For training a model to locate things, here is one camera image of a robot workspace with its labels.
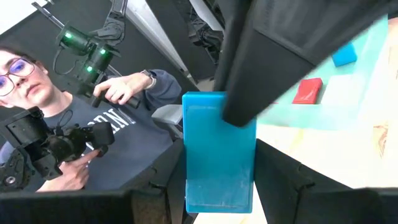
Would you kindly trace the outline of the person's right hand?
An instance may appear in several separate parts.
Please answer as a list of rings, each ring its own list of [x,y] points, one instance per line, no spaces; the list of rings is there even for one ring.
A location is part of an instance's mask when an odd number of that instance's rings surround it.
[[[98,154],[99,150],[94,150],[79,159],[62,163],[59,168],[63,174],[55,179],[47,180],[37,192],[82,189],[89,178],[88,164]]]

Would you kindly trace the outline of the person's wristwatch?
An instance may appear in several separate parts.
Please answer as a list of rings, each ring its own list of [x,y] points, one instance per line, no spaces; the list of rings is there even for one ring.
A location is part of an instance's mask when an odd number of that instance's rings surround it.
[[[153,88],[157,83],[156,76],[149,70],[143,70],[141,73],[145,74],[150,79],[150,83],[145,87],[146,90]]]

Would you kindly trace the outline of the person's left hand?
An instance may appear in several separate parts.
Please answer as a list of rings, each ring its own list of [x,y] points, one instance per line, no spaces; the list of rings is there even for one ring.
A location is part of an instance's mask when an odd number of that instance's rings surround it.
[[[105,91],[105,98],[112,103],[123,105],[136,93],[145,90],[150,83],[145,74],[133,73],[128,76],[110,78],[94,87],[93,95],[99,97]]]

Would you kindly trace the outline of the person's hand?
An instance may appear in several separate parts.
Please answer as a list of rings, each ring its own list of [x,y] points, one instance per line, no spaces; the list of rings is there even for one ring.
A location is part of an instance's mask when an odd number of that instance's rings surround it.
[[[99,97],[105,91],[105,98],[112,103],[123,105],[136,93],[145,90],[150,83],[145,74],[133,73],[128,76],[110,78],[94,87],[93,95]]]
[[[82,189],[89,178],[88,164],[98,154],[99,150],[94,150],[79,159],[62,163],[59,168],[63,174],[55,179],[47,180],[37,192]]]

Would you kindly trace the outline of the person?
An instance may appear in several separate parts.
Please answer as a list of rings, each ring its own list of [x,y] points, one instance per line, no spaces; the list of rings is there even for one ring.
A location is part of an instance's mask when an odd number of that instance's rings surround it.
[[[0,47],[0,75],[8,71],[15,58],[21,57],[31,61],[35,69],[25,78],[10,76],[15,87],[10,94],[0,96],[0,108],[27,110],[38,107],[50,127],[56,126],[67,113],[72,115],[70,124],[87,126],[108,122],[112,126],[115,141],[103,157],[97,155],[89,162],[89,178],[82,189],[120,188],[172,145],[170,133],[158,127],[152,119],[156,109],[175,103],[181,94],[178,81],[165,70],[149,70],[157,78],[156,85],[136,93],[127,103],[120,105],[106,99],[105,103],[94,108],[81,98],[57,88],[40,61],[12,48]],[[37,192],[45,182],[36,175],[25,190]]]

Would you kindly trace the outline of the translucent green plastic tray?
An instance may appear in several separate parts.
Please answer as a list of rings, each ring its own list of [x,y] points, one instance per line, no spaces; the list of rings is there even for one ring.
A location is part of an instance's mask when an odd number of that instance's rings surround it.
[[[361,104],[373,80],[375,69],[379,65],[379,56],[386,43],[388,34],[388,18],[381,17],[366,31],[359,34],[351,42],[354,45],[357,61],[336,67],[332,58],[326,59],[319,67],[305,78],[321,78],[323,86],[314,105],[293,104],[294,96],[299,87],[295,84],[286,91],[273,105],[270,105],[257,122],[291,128],[311,128],[323,130],[346,129],[357,123]],[[321,100],[330,77],[335,75],[354,75],[362,77],[365,84],[359,103],[354,106],[322,105]]]

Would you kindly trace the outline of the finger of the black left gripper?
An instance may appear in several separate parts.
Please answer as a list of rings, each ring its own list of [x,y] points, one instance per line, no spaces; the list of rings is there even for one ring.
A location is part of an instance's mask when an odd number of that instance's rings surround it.
[[[215,90],[244,126],[398,0],[219,0],[225,20]]]

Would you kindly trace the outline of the red box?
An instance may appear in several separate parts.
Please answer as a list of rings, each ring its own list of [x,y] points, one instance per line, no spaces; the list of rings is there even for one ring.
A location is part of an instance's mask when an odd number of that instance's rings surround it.
[[[321,78],[304,79],[300,82],[293,104],[313,105],[317,102],[319,91],[323,86]]]

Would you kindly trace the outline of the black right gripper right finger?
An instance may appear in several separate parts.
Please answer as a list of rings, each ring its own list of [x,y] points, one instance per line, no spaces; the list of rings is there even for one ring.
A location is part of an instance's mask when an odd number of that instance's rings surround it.
[[[349,189],[260,139],[256,140],[254,183],[267,224],[294,224],[306,190]]]

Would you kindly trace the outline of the white box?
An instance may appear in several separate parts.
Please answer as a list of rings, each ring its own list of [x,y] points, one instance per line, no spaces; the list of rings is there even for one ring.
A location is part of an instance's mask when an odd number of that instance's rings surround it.
[[[361,98],[364,80],[354,75],[330,77],[323,93],[321,104],[331,106],[354,106]]]

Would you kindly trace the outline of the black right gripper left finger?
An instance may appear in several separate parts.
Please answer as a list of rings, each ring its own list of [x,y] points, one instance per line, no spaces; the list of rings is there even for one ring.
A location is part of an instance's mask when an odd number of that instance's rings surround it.
[[[148,168],[124,184],[132,190],[134,224],[182,224],[186,158],[176,140]]]

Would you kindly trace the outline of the person's glasses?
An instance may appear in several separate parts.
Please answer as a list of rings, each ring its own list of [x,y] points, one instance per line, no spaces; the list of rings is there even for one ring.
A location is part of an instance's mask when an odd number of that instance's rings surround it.
[[[15,58],[8,67],[8,71],[0,75],[0,96],[6,96],[14,89],[15,84],[10,76],[25,78],[32,74],[34,71],[34,64],[25,59],[24,57]]]

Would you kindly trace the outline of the grey diagonal beam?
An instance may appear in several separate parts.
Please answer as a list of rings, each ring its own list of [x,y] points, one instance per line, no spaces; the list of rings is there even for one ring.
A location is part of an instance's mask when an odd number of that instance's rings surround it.
[[[127,0],[126,16],[163,56],[191,82],[197,84],[146,3],[146,0]]]

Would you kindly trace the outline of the turquoise box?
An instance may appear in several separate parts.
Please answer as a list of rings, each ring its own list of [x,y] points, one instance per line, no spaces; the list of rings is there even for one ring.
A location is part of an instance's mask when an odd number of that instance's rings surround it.
[[[182,96],[189,213],[251,213],[256,122],[242,128],[222,120],[223,92]]]

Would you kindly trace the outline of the small teal box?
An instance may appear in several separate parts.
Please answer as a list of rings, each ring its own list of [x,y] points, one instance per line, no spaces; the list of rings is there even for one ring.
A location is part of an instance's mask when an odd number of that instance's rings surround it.
[[[357,61],[358,56],[356,54],[354,45],[352,42],[339,48],[332,56],[332,61],[336,67],[340,67],[349,63]]]

